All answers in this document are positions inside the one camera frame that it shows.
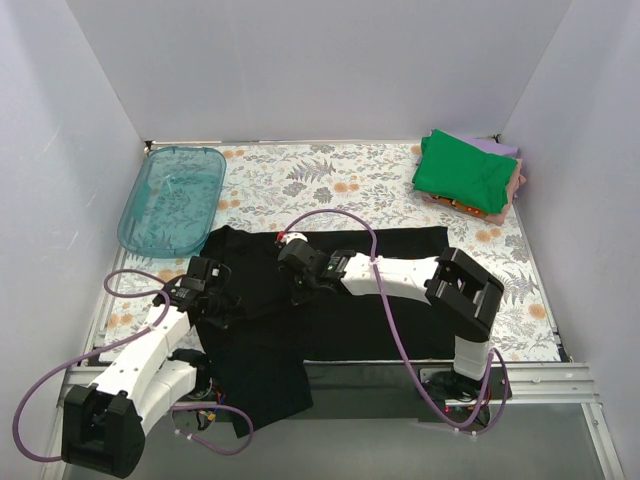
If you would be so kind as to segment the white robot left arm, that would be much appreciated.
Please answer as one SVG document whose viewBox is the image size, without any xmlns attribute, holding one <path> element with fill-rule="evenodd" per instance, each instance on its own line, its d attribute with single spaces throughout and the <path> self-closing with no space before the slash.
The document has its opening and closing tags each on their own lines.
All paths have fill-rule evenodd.
<svg viewBox="0 0 640 480">
<path fill-rule="evenodd" d="M 186 275 L 155 295 L 141 337 L 89 385 L 70 389 L 63 403 L 64 462 L 124 479 L 140 461 L 148 433 L 179 400 L 213 391 L 208 357 L 178 344 L 194 321 L 235 304 L 222 294 L 230 277 L 226 265 L 192 257 Z"/>
</svg>

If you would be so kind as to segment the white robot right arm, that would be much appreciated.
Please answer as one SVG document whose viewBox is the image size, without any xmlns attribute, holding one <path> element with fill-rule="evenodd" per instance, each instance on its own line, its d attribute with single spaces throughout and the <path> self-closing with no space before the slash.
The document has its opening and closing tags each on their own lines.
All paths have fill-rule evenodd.
<svg viewBox="0 0 640 480">
<path fill-rule="evenodd" d="M 279 243 L 279 268 L 290 276 L 296 302 L 385 292 L 427 304 L 454 334 L 454 389 L 469 398 L 486 389 L 489 341 L 504 285 L 465 252 L 447 247 L 423 259 L 371 258 L 354 250 L 327 254 L 299 233 L 285 234 Z"/>
</svg>

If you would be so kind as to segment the black t-shirt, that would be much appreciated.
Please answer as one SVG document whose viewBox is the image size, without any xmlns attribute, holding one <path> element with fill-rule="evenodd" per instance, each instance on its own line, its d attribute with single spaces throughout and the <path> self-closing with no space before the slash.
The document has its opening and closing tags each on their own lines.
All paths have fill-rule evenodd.
<svg viewBox="0 0 640 480">
<path fill-rule="evenodd" d="M 363 230 L 305 232 L 325 253 L 369 253 Z M 449 246 L 447 227 L 376 231 L 377 253 L 421 259 Z M 296 306 L 278 270 L 276 233 L 248 233 L 223 226 L 212 231 L 200 255 L 231 269 L 224 293 L 240 298 L 239 319 L 227 329 L 196 325 L 225 405 L 238 408 L 254 430 L 313 406 L 303 360 L 399 360 L 380 297 L 328 295 Z M 410 359 L 450 359 L 454 339 L 445 320 L 426 304 L 389 298 L 396 328 Z"/>
</svg>

